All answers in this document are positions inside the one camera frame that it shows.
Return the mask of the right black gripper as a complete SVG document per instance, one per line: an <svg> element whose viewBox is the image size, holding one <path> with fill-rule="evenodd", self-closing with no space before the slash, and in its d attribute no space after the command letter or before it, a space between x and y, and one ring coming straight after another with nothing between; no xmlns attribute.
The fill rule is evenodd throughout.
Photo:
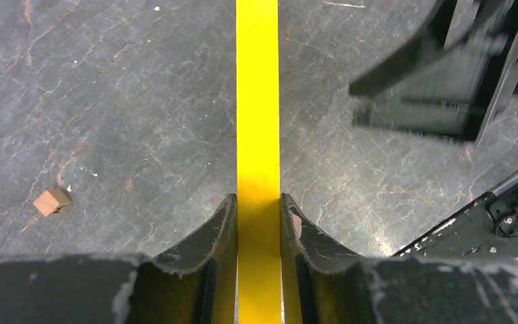
<svg viewBox="0 0 518 324"><path fill-rule="evenodd" d="M479 144L518 95L518 1L480 1L467 30L447 43L455 1L436 1L418 31L352 81L367 103L359 126Z"/></svg>

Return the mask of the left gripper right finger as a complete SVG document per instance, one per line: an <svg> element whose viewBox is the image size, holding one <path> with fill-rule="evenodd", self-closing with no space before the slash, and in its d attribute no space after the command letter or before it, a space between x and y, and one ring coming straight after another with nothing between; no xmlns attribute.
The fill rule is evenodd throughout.
<svg viewBox="0 0 518 324"><path fill-rule="evenodd" d="M518 323L518 261L372 258L281 196L286 323Z"/></svg>

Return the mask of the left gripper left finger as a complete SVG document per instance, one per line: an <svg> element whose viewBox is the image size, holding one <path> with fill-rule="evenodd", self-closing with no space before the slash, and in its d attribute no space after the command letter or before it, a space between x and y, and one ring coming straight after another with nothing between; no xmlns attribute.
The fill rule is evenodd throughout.
<svg viewBox="0 0 518 324"><path fill-rule="evenodd" d="M232 323L237 198L145 254L0 256L0 323Z"/></svg>

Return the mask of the wooden picture frame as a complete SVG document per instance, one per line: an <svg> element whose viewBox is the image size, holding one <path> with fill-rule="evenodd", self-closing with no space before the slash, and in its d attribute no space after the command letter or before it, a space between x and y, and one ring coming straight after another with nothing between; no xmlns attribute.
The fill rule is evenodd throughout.
<svg viewBox="0 0 518 324"><path fill-rule="evenodd" d="M281 322L277 1L236 1L238 317Z"/></svg>

